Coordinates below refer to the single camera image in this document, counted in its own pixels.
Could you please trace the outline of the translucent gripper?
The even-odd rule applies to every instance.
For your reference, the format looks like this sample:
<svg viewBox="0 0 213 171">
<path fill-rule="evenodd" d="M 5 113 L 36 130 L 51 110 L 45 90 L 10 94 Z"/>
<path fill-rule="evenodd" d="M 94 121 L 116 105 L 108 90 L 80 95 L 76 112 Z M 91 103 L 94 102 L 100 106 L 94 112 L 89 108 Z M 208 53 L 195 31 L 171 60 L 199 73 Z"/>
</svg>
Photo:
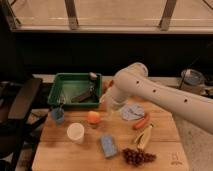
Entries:
<svg viewBox="0 0 213 171">
<path fill-rule="evenodd" d="M 107 112 L 108 115 L 113 113 L 113 102 L 110 95 L 104 93 L 100 98 L 101 107 Z"/>
</svg>

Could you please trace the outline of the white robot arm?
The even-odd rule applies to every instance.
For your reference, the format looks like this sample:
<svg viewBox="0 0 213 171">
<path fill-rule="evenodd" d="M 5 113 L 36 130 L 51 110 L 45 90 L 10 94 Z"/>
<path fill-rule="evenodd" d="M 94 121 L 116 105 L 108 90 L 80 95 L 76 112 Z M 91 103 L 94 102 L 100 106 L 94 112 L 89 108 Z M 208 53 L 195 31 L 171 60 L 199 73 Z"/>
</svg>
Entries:
<svg viewBox="0 0 213 171">
<path fill-rule="evenodd" d="M 105 93 L 108 108 L 119 109 L 129 96 L 138 96 L 213 134 L 213 99 L 151 81 L 147 67 L 140 62 L 119 70 L 113 82 Z"/>
</svg>

